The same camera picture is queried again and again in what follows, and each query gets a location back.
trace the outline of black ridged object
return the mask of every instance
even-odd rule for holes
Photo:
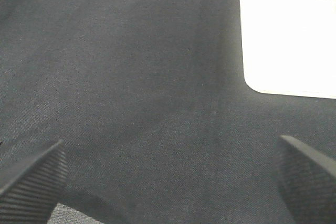
[[[279,191],[297,224],[336,223],[336,161],[282,136]]]
[[[47,223],[65,186],[62,142],[43,146],[0,174],[0,224]]]

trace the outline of white device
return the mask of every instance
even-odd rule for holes
[[[336,98],[336,0],[240,0],[240,16],[252,89]]]

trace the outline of white object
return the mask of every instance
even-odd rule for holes
[[[336,99],[336,0],[240,0],[246,83]]]

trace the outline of black ribbed tip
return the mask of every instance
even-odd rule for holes
[[[279,145],[279,191],[296,223],[335,224],[336,161],[291,136]]]
[[[42,147],[1,173],[0,224],[46,223],[68,175],[62,141]]]

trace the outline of dark gray carpet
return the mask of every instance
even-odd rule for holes
[[[245,84],[239,0],[0,0],[0,10],[0,168],[64,139],[61,202],[101,222],[291,224],[277,136],[336,156],[334,100]]]

